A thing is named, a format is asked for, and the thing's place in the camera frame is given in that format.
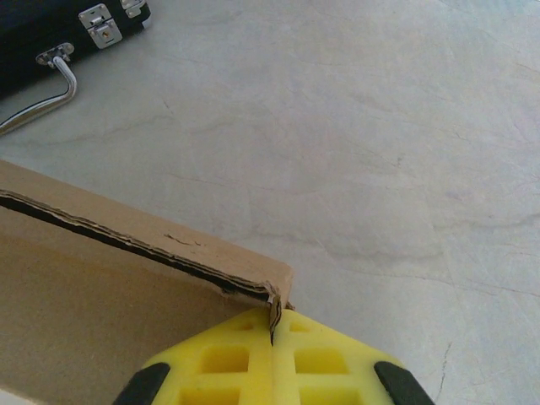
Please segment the yellow foam block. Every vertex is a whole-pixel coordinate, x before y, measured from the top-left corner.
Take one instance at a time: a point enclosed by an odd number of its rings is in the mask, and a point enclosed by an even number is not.
[[[154,401],[141,403],[394,404],[374,369],[381,361],[401,366],[388,354],[291,310],[283,312],[274,346],[267,328],[267,310],[250,310],[156,355],[144,367],[170,369]]]

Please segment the metal handle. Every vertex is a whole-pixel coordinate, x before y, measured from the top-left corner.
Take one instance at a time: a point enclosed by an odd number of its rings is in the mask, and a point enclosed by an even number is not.
[[[61,57],[53,57],[52,64],[67,80],[67,91],[64,94],[56,95],[50,99],[35,103],[34,105],[19,111],[14,116],[9,117],[6,121],[0,124],[0,137],[10,131],[13,131],[15,128],[20,127],[21,125],[33,121],[35,118],[43,116],[61,105],[66,104],[75,96],[77,93],[77,78],[75,78],[75,75],[69,68],[68,64],[65,63]]]

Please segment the cardboard box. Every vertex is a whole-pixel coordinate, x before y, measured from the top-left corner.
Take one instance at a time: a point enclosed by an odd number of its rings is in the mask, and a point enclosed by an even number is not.
[[[288,303],[281,262],[1,160],[0,224],[0,387],[38,402],[112,403],[159,351],[254,305],[270,338]]]

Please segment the gray marble floor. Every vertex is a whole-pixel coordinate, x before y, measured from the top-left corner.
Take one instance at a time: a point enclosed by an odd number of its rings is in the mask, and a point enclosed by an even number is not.
[[[540,2],[150,5],[0,158],[288,262],[437,404],[540,403]]]

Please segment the black rubber tip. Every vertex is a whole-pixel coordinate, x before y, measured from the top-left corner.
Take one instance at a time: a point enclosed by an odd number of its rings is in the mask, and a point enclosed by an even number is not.
[[[386,361],[374,368],[395,405],[435,405],[409,370]]]
[[[166,363],[152,364],[138,371],[113,405],[152,405],[169,371],[170,366]]]

